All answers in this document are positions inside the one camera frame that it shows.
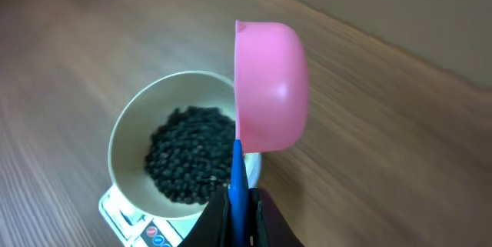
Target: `white bowl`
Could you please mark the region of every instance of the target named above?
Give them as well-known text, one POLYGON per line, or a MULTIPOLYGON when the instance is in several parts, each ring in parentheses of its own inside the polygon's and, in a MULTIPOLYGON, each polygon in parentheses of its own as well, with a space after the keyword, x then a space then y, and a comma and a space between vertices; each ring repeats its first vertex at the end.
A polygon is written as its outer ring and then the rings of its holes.
MULTIPOLYGON (((206 205, 173 203, 160 193, 144 171, 150 136, 166 123, 175 108, 189 105, 219 107, 236 119, 231 80, 211 72, 180 72, 161 78, 141 90, 123 109, 111 133, 108 164, 111 180, 137 209, 166 219, 199 215, 206 205)), ((261 157, 245 156, 250 187, 258 183, 261 157)))

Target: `red button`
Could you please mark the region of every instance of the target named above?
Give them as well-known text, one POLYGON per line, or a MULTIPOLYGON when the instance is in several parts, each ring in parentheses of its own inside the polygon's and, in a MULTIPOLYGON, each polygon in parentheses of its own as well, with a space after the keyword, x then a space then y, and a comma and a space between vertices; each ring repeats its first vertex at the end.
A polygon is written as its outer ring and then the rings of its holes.
POLYGON ((153 236, 157 235, 157 228, 155 228, 153 226, 148 227, 146 232, 147 232, 148 236, 153 237, 153 236))

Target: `kitchen scale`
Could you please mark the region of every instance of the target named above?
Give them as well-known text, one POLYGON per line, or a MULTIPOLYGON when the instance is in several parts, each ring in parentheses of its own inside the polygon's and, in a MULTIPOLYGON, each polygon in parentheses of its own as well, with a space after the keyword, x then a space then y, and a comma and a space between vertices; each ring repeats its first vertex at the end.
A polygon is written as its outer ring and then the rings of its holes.
POLYGON ((165 220, 139 212, 113 185, 99 200, 99 212, 125 247, 177 247, 199 216, 165 220))

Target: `pile of black beans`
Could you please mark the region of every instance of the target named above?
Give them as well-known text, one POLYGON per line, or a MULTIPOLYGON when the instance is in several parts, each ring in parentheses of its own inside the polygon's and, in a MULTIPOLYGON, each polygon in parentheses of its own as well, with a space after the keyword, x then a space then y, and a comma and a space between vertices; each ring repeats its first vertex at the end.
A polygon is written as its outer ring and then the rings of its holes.
POLYGON ((231 176, 235 123, 218 108, 177 108, 151 136, 145 171, 173 202, 205 204, 231 176))

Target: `pink container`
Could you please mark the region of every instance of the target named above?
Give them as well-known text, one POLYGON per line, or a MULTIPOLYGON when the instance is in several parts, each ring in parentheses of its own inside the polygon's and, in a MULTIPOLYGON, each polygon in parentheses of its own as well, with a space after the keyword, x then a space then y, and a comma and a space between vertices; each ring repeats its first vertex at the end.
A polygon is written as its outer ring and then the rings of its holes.
POLYGON ((236 138, 244 153, 292 146, 308 116, 308 70, 294 30, 281 23, 236 21, 236 138))

